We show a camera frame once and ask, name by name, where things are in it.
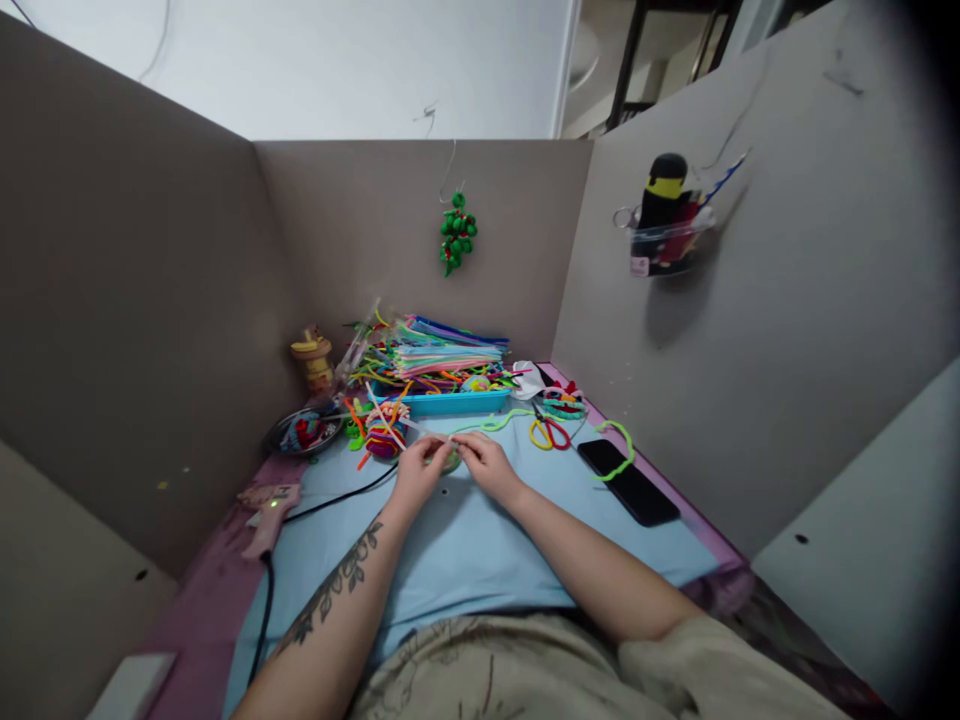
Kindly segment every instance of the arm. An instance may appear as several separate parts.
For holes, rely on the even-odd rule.
[[[233,720],[343,717],[380,627],[407,531],[450,452],[436,437],[425,437],[400,456],[387,504],[320,583]]]
[[[703,612],[683,593],[524,483],[483,433],[456,435],[483,490],[520,523],[563,586],[610,640],[659,640]]]

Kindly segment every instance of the pink glue gun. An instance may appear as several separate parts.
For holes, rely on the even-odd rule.
[[[260,511],[260,524],[253,541],[240,553],[245,560],[259,560],[264,551],[272,551],[277,544],[287,512],[300,504],[300,486],[261,485],[244,490],[237,498],[244,507]]]

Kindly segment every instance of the green pipe cleaner ornament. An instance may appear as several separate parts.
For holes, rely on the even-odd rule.
[[[440,261],[446,265],[444,277],[460,267],[464,255],[473,252],[472,238],[477,234],[477,219],[464,210],[467,199],[463,193],[454,193],[451,202],[453,209],[443,214],[440,226],[440,234],[446,238],[440,245]]]

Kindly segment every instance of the black phone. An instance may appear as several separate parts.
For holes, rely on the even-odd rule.
[[[609,474],[626,459],[609,440],[580,443],[577,452],[597,475]],[[677,506],[636,465],[628,465],[606,485],[633,519],[644,527],[656,527],[680,519]]]

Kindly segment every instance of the forearm tattoo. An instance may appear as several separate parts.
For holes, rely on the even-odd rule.
[[[377,548],[377,531],[383,527],[383,523],[376,518],[370,523],[370,527],[363,531],[360,539],[354,543],[354,546],[347,550],[340,564],[327,575],[326,579],[320,583],[320,587],[313,594],[307,604],[304,606],[297,619],[293,621],[287,634],[277,645],[276,655],[286,650],[292,643],[303,645],[307,635],[313,632],[313,618],[317,609],[320,610],[320,624],[327,619],[330,614],[330,608],[333,606],[333,596],[343,592],[343,585],[346,582],[347,590],[351,593],[358,583],[363,582],[363,568],[360,565],[366,560],[370,553]]]

